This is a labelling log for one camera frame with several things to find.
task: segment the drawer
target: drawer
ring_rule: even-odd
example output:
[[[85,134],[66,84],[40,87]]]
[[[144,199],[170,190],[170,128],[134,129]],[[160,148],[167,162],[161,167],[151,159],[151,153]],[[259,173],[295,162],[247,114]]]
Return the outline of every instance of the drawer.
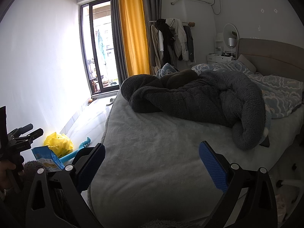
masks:
[[[230,62],[231,58],[230,57],[223,57],[223,56],[216,56],[215,61],[217,63],[224,63],[224,62]]]
[[[209,62],[215,62],[215,56],[213,56],[213,55],[207,55],[207,61],[209,61]]]

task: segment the white dresser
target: white dresser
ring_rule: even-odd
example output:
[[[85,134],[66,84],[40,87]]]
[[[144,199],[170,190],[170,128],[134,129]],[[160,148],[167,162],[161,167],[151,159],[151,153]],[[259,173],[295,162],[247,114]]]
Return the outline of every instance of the white dresser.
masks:
[[[214,64],[214,63],[224,63],[233,61],[233,57],[228,56],[220,56],[220,55],[207,55],[207,63]]]

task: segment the yellow plastic bag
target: yellow plastic bag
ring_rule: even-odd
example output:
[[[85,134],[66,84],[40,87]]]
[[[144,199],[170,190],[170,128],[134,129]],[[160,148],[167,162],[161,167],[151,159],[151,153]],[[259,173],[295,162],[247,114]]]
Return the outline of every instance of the yellow plastic bag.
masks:
[[[44,146],[48,146],[58,158],[61,158],[71,152],[73,152],[74,144],[65,134],[57,134],[54,132],[49,135],[44,143]]]

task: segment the hanging clothes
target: hanging clothes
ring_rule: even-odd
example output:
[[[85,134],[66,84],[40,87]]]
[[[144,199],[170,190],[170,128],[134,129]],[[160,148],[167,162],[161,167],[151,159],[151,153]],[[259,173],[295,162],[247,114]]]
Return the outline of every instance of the hanging clothes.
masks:
[[[169,26],[166,24],[165,19],[158,19],[156,21],[157,28],[162,32],[163,36],[163,47],[164,47],[164,57],[163,57],[163,65],[166,63],[171,64],[171,58],[168,51],[168,46],[173,49],[174,44],[174,36],[169,29]]]
[[[101,66],[102,64],[106,64],[104,51],[105,45],[99,29],[98,31],[95,31],[95,46],[99,66]]]
[[[174,50],[171,48],[170,45],[168,45],[168,52],[169,52],[169,55],[170,55],[171,65],[172,65],[173,67],[177,68],[175,52],[174,52]]]
[[[187,36],[187,45],[188,45],[188,53],[190,62],[194,62],[194,46],[193,46],[193,38],[191,33],[191,28],[189,26],[184,26],[184,30]]]
[[[164,58],[164,38],[163,38],[163,33],[161,31],[158,31],[158,45],[159,45],[159,59],[161,62],[163,61]]]
[[[158,34],[158,30],[154,25],[151,26],[151,33],[152,33],[152,41],[155,51],[155,63],[156,63],[155,72],[157,72],[159,69],[163,67],[163,64],[160,59],[159,34]]]
[[[187,36],[180,19],[166,19],[166,24],[170,29],[174,29],[174,49],[176,56],[179,58],[182,55],[184,61],[189,60]]]

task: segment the pillow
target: pillow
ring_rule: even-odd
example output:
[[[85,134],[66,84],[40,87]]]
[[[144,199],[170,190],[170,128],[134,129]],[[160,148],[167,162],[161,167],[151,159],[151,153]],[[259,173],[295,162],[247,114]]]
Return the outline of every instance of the pillow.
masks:
[[[240,55],[237,60],[243,63],[252,73],[255,73],[257,71],[256,67],[251,62],[249,62],[244,55]]]

